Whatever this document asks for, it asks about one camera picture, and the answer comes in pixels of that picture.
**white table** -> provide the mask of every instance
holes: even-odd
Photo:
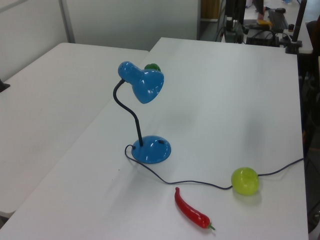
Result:
[[[0,93],[0,216],[10,217],[112,99],[117,67],[147,51],[62,43]]]
[[[227,187],[239,167],[268,173],[303,157],[296,61],[272,47],[161,38],[140,64],[159,64],[160,94],[140,104],[124,84],[118,98],[138,115],[143,136],[170,142],[169,158],[150,166],[165,180]],[[246,70],[248,63],[259,68]],[[180,185],[186,202],[210,217],[211,231],[181,214],[175,186],[126,159],[136,139],[132,116],[109,101],[0,240],[308,239],[303,162],[261,177],[253,196]]]
[[[300,5],[297,2],[297,0],[292,0],[291,3],[283,3],[281,0],[264,0],[263,3],[265,6],[271,9],[285,8],[286,12],[284,13],[284,17],[288,25],[289,24],[296,25],[297,16],[300,8]],[[298,35],[298,40],[302,41],[302,47],[299,48],[299,53],[301,54],[311,54],[313,51],[313,47],[311,44],[311,40],[308,34],[306,21],[305,21],[305,18],[308,17],[306,15],[307,14],[304,13],[303,20],[300,27],[300,32]],[[268,16],[269,16],[268,11],[265,11],[264,20],[269,20]],[[244,19],[257,19],[257,17],[258,17],[258,13],[256,12],[256,8],[254,5],[245,9]]]

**black cable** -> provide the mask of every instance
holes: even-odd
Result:
[[[207,183],[207,182],[203,182],[203,181],[194,181],[194,180],[186,180],[186,181],[174,181],[174,182],[168,182],[168,181],[165,181],[163,180],[155,171],[153,171],[151,168],[147,167],[146,165],[144,165],[142,162],[139,162],[131,157],[129,157],[127,155],[127,148],[131,146],[132,148],[134,148],[133,145],[128,145],[125,147],[125,150],[124,150],[124,154],[125,156],[130,159],[131,161],[134,161],[135,163],[137,164],[140,164],[141,166],[143,166],[144,168],[148,169],[150,172],[152,172],[154,175],[156,175],[162,182],[164,182],[165,184],[169,184],[169,185],[174,185],[174,184],[183,184],[183,183],[196,183],[196,184],[204,184],[204,185],[209,185],[209,186],[212,186],[212,187],[215,187],[215,188],[218,188],[218,189],[222,189],[222,190],[228,190],[228,189],[231,189],[232,186],[228,186],[228,187],[221,187],[221,186],[217,186],[217,185],[214,185],[214,184],[211,184],[211,183]]]
[[[294,161],[294,162],[292,162],[292,163],[284,166],[283,168],[281,168],[281,169],[278,170],[278,171],[274,171],[274,172],[271,172],[271,173],[258,174],[258,176],[261,177],[261,176],[270,176],[270,175],[273,175],[273,174],[277,174],[277,173],[281,172],[282,170],[286,169],[287,167],[290,167],[291,165],[296,164],[296,163],[302,161],[303,159],[304,159],[304,158],[300,158],[299,160]]]
[[[129,160],[131,160],[131,161],[133,161],[133,162],[135,162],[135,163],[137,163],[137,164],[140,164],[142,167],[148,169],[150,172],[152,172],[155,176],[157,176],[157,177],[158,177],[162,182],[164,182],[165,184],[174,185],[174,184],[183,184],[183,183],[195,183],[195,184],[204,184],[204,185],[212,186],[212,187],[215,187],[215,188],[218,188],[218,189],[221,189],[221,190],[229,190],[229,189],[232,188],[232,185],[231,185],[231,186],[228,186],[228,187],[222,187],[222,186],[218,186],[218,185],[215,185],[215,184],[212,184],[212,183],[203,182],[203,181],[195,181],[195,180],[174,181],[174,182],[165,181],[165,180],[163,180],[155,171],[153,171],[151,168],[149,168],[148,166],[146,166],[146,165],[143,164],[142,162],[139,162],[139,161],[133,159],[132,157],[129,157],[128,154],[127,154],[127,148],[128,148],[128,147],[132,147],[133,149],[135,148],[135,146],[133,146],[133,145],[128,145],[128,146],[126,146],[125,149],[124,149],[124,154],[125,154],[125,156],[126,156]],[[303,160],[303,158],[300,158],[299,160],[294,161],[294,162],[286,165],[285,167],[281,168],[281,169],[278,170],[278,171],[274,171],[274,172],[271,172],[271,173],[258,174],[258,176],[259,176],[259,177],[261,177],[261,176],[269,176],[269,175],[273,175],[273,174],[279,173],[279,172],[281,172],[282,170],[286,169],[287,167],[289,167],[289,166],[291,166],[291,165],[293,165],[293,164],[296,164],[296,163],[298,163],[298,162],[300,162],[300,161],[302,161],[302,160]]]

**green object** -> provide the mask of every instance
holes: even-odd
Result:
[[[157,64],[155,64],[155,63],[151,63],[151,64],[146,65],[146,66],[144,67],[144,69],[154,69],[154,70],[158,70],[158,71],[161,72],[160,67],[159,67]]]
[[[258,174],[250,167],[241,167],[231,176],[233,189],[242,195],[253,195],[259,188]]]

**blue desk lamp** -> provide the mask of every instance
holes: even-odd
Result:
[[[160,92],[164,84],[164,75],[155,69],[139,69],[129,61],[120,64],[118,74],[122,78],[113,90],[113,98],[117,104],[127,110],[135,119],[138,140],[132,147],[132,156],[145,164],[156,164],[167,159],[171,153],[171,146],[167,140],[160,136],[141,136],[141,130],[137,115],[117,98],[117,90],[127,82],[132,85],[136,98],[142,103],[151,102]]]

